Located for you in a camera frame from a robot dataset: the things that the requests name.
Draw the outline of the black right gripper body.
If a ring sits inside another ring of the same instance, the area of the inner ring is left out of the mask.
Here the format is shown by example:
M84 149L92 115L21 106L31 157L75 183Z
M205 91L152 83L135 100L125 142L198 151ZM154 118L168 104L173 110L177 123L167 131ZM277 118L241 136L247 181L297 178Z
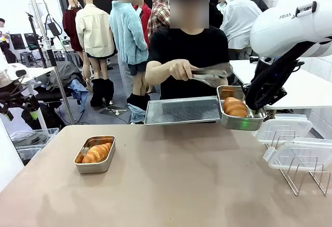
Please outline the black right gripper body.
M274 103L278 102L280 99L285 97L287 92L284 88L280 88L277 93L266 103L266 105L273 105Z

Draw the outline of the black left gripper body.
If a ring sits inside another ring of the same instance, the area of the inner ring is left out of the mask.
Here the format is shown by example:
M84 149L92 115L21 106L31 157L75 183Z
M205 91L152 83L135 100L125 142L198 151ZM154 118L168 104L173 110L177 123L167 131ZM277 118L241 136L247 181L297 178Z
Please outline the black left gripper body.
M22 94L10 95L8 92L1 92L1 113L4 113L4 108L21 108L29 112L25 104L33 99L33 94L24 96Z

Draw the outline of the person's right hand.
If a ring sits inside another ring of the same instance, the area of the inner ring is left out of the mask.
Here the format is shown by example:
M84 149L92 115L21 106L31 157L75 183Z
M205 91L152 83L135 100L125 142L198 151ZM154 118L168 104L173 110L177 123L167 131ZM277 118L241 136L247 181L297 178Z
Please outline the person's right hand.
M192 71L197 69L188 60L177 59L171 61L170 74L176 80L188 81L192 79Z

